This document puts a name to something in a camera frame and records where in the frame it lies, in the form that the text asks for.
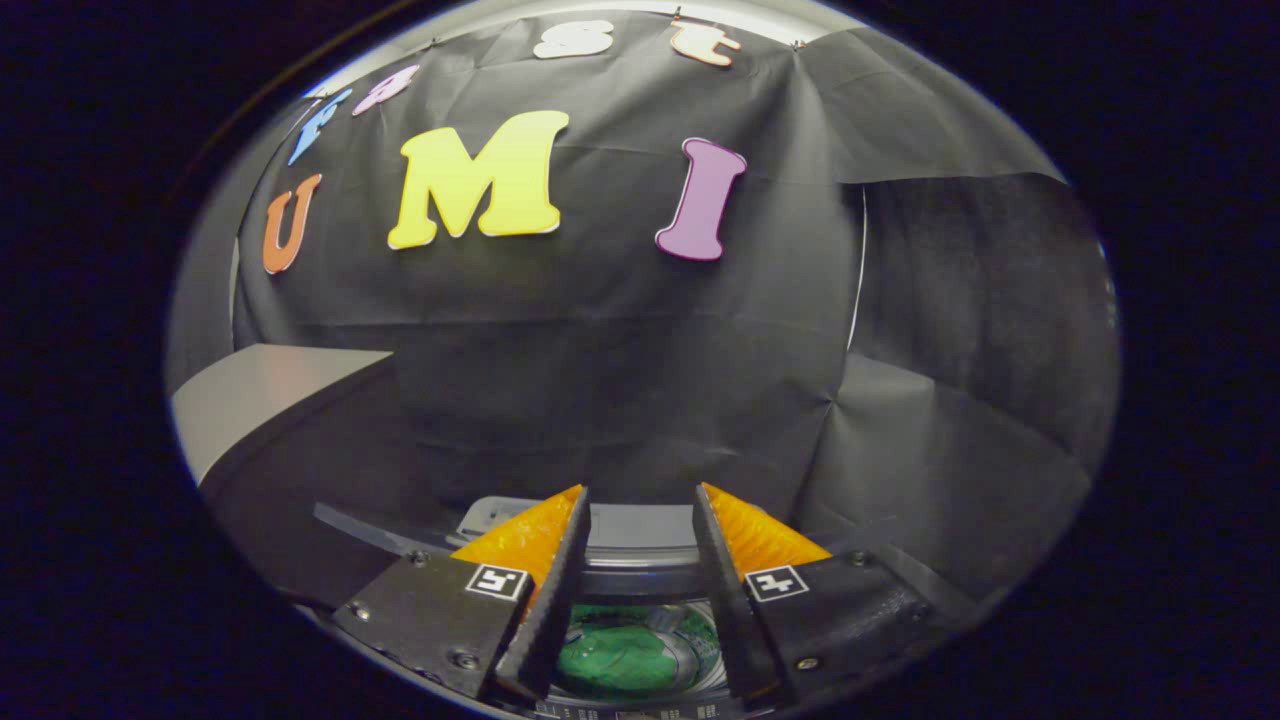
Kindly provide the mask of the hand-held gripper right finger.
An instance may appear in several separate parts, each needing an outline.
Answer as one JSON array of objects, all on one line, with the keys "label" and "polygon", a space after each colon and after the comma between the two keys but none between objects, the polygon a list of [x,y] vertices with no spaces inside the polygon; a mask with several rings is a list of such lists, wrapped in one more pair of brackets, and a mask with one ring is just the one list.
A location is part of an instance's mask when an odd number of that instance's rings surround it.
[{"label": "hand-held gripper right finger", "polygon": [[977,602],[892,544],[831,553],[707,483],[692,529],[730,693],[831,706],[965,632]]}]

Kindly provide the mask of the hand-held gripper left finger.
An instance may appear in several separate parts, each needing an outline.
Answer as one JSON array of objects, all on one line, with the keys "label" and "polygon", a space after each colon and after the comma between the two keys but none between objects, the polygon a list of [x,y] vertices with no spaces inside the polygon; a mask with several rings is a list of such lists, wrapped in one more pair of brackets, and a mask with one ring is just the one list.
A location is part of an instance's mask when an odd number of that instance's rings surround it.
[{"label": "hand-held gripper left finger", "polygon": [[471,701],[547,697],[591,529],[581,486],[451,556],[408,553],[330,616],[348,641]]}]

